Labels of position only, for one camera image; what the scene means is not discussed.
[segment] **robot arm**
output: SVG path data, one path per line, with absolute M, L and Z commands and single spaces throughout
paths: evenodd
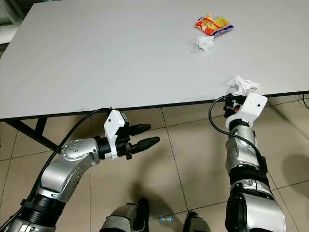
M 150 129 L 149 124 L 129 127 L 126 116 L 112 110 L 104 124 L 105 136 L 73 140 L 61 149 L 44 171 L 40 186 L 31 201 L 22 201 L 23 209 L 6 232 L 53 232 L 62 210 L 74 193 L 84 172 L 100 160 L 116 159 L 144 151 L 159 142 L 159 137 L 129 143 L 130 135 Z
M 267 98 L 229 95 L 225 102 L 226 128 L 231 134 L 257 146 L 253 122 Z M 225 227 L 229 232 L 285 232 L 284 214 L 270 191 L 264 157 L 245 141 L 229 136 L 226 142 L 226 170 L 230 177 Z

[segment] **tiled floor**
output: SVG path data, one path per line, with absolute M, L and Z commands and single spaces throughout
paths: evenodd
M 309 227 L 309 110 L 298 96 L 269 99 L 254 129 L 267 158 L 269 180 L 282 207 L 287 232 Z M 88 170 L 57 224 L 59 232 L 97 232 L 118 206 L 147 197 L 150 231 L 181 232 L 187 210 L 194 209 L 212 232 L 224 232 L 229 179 L 225 170 L 226 137 L 207 120 L 209 104 L 126 112 L 131 124 L 151 123 L 145 137 L 160 143 L 127 161 L 106 160 Z M 223 127 L 222 105 L 214 109 Z M 71 137 L 103 135 L 105 115 L 84 122 Z M 59 143 L 80 116 L 50 118 L 44 135 Z M 26 120 L 34 127 L 36 120 Z M 47 157 L 48 148 L 0 123 L 0 223 L 19 207 Z

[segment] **crumpled tissue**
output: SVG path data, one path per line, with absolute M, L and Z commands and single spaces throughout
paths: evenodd
M 198 36 L 196 44 L 199 49 L 206 51 L 213 48 L 213 39 L 213 36 Z
M 246 96 L 248 93 L 252 93 L 260 87 L 259 83 L 253 82 L 251 80 L 242 79 L 239 75 L 234 77 L 227 84 L 235 90 L 235 92 L 232 93 L 235 96 Z

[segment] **white table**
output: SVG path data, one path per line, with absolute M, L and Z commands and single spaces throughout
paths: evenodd
M 307 0 L 34 4 L 0 60 L 0 119 L 206 102 L 237 74 L 265 95 L 309 90 Z M 232 25 L 194 47 L 207 13 Z

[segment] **black table frame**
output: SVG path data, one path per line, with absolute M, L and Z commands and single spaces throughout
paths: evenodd
M 308 94 L 308 91 L 300 91 L 300 92 L 289 92 L 289 93 L 279 93 L 279 94 L 267 94 L 266 97 L 280 97 L 280 96 L 289 96 L 289 95 L 297 95 L 297 94 Z M 181 105 L 193 105 L 193 104 L 203 104 L 203 103 L 211 103 L 214 100 L 206 100 L 206 101 L 191 101 L 191 102 L 181 102 L 181 103 L 172 103 L 172 104 L 163 104 L 163 105 L 152 105 L 152 106 L 143 106 L 143 107 L 131 107 L 131 108 L 121 108 L 118 110 L 140 110 L 140 109 L 151 109 L 151 108 L 161 108 L 161 107 L 171 107 L 171 106 L 181 106 Z M 88 114 L 91 111 L 82 111 L 82 112 L 72 112 L 72 113 L 62 113 L 62 114 L 52 114 L 52 115 L 42 115 L 42 116 L 26 116 L 26 117 L 18 117 L 18 118 L 5 118 L 0 119 L 0 121 L 4 121 L 20 132 L 24 133 L 31 139 L 39 142 L 40 144 L 46 146 L 51 150 L 56 150 L 58 145 L 47 139 L 43 136 L 43 131 L 47 122 L 47 118 L 56 117 L 56 116 L 70 116 L 70 115 L 83 115 Z M 35 129 L 32 129 L 30 126 L 22 122 L 23 119 L 33 119 L 38 118 Z

